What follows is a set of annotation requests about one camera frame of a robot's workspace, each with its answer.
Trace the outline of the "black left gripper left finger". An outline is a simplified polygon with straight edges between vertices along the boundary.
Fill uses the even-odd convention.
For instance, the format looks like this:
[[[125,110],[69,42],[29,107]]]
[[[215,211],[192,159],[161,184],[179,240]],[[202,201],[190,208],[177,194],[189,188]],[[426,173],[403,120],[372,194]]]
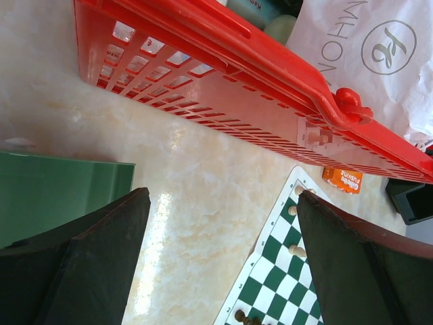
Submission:
[[[137,188],[1,249],[2,324],[120,324],[150,212]]]

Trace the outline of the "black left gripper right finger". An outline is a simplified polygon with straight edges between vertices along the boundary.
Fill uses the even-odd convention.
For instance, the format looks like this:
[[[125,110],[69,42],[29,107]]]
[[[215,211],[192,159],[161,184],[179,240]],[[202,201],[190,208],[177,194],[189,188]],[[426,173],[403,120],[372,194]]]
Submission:
[[[298,220],[325,324],[431,324],[432,245],[305,190]]]

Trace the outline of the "green white chess mat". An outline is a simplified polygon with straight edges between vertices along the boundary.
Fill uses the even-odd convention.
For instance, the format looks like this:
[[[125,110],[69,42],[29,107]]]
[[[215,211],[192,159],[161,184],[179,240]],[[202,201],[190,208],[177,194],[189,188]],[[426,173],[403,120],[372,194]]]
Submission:
[[[261,324],[323,323],[309,263],[288,250],[304,247],[298,217],[288,213],[298,204],[296,186],[327,197],[302,167],[292,169],[215,324],[243,324],[234,318],[239,309]]]

